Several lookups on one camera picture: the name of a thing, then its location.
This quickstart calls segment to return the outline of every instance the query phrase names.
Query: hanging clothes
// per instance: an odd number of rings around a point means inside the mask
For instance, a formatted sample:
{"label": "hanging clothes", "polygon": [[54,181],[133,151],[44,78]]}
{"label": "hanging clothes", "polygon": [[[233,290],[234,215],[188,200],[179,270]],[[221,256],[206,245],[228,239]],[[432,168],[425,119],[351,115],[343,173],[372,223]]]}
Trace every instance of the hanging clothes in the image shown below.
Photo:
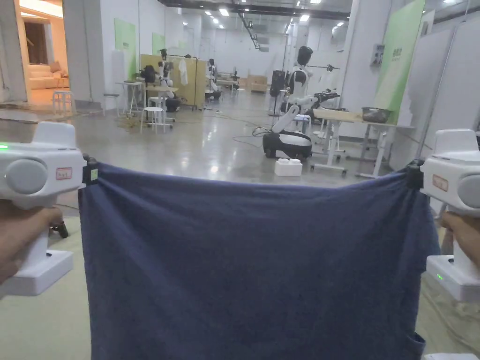
{"label": "hanging clothes", "polygon": [[187,64],[185,60],[182,59],[179,62],[179,71],[180,71],[180,82],[183,86],[188,85],[188,74],[187,74]]}
{"label": "hanging clothes", "polygon": [[338,189],[100,164],[79,194],[92,359],[420,359],[438,254],[404,174]]}

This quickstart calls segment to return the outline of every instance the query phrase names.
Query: sofa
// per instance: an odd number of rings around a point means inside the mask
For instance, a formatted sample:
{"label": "sofa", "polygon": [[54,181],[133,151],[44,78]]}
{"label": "sofa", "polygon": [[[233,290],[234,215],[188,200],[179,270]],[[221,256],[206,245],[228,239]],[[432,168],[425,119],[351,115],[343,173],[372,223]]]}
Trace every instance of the sofa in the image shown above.
{"label": "sofa", "polygon": [[69,87],[68,77],[62,71],[52,72],[50,65],[28,65],[30,87],[32,90]]}
{"label": "sofa", "polygon": [[249,75],[248,84],[251,91],[260,91],[262,93],[266,93],[268,91],[266,76]]}

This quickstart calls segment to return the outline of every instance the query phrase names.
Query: doorway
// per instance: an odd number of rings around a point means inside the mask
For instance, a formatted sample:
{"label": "doorway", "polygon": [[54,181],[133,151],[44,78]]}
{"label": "doorway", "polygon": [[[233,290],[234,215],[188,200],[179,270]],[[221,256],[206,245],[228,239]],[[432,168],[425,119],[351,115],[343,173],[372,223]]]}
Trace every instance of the doorway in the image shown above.
{"label": "doorway", "polygon": [[20,0],[20,15],[28,103],[51,107],[55,91],[70,90],[62,1]]}

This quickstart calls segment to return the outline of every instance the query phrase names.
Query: red label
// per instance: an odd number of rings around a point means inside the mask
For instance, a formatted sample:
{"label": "red label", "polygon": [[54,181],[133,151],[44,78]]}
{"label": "red label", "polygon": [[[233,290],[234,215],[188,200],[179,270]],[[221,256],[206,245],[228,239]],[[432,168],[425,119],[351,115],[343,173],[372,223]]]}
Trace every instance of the red label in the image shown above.
{"label": "red label", "polygon": [[448,192],[448,180],[445,180],[444,178],[434,175],[433,176],[433,181],[432,184],[436,187],[439,188],[440,190],[443,190],[445,192]]}
{"label": "red label", "polygon": [[72,178],[72,168],[57,168],[57,180],[68,180]]}

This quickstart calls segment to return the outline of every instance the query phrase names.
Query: green banner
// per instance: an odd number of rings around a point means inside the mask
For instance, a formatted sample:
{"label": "green banner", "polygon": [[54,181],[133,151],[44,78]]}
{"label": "green banner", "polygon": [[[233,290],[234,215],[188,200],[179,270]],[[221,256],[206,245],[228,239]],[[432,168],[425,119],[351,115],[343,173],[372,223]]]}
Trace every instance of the green banner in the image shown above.
{"label": "green banner", "polygon": [[424,7],[425,0],[415,0],[393,13],[388,22],[375,106],[393,112],[389,124],[397,124]]}
{"label": "green banner", "polygon": [[125,52],[125,61],[128,64],[128,77],[133,78],[137,71],[137,44],[135,25],[115,19],[115,49]]}
{"label": "green banner", "polygon": [[161,55],[161,49],[165,49],[165,36],[152,33],[152,55]]}

